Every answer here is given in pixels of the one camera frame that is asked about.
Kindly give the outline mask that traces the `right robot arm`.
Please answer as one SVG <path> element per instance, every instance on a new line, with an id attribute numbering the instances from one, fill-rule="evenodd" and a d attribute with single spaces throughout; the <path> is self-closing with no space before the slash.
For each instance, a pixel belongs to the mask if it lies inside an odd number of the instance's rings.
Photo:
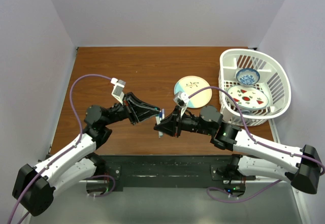
<path id="1" fill-rule="evenodd" d="M 265 176 L 291 184 L 307 194 L 316 194 L 321 176 L 321 160 L 310 145 L 292 147 L 251 135 L 240 127 L 223 121 L 214 106 L 205 106 L 199 116 L 182 115 L 178 106 L 154 126 L 172 137 L 182 131 L 211 136 L 210 142 L 221 150 L 241 152 L 226 167 L 230 179 L 243 176 Z"/>

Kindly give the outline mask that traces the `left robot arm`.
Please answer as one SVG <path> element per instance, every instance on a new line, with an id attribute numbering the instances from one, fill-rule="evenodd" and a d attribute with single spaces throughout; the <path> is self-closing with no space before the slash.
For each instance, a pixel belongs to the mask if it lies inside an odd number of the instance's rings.
<path id="1" fill-rule="evenodd" d="M 107 125 L 125 119 L 135 125 L 157 116 L 159 112 L 159 107 L 143 102 L 131 92 L 110 108 L 89 106 L 82 133 L 47 160 L 33 167 L 29 164 L 21 167 L 12 196 L 32 216 L 40 215 L 52 204 L 60 190 L 83 178 L 101 179 L 104 176 L 104 165 L 91 157 L 112 134 Z"/>

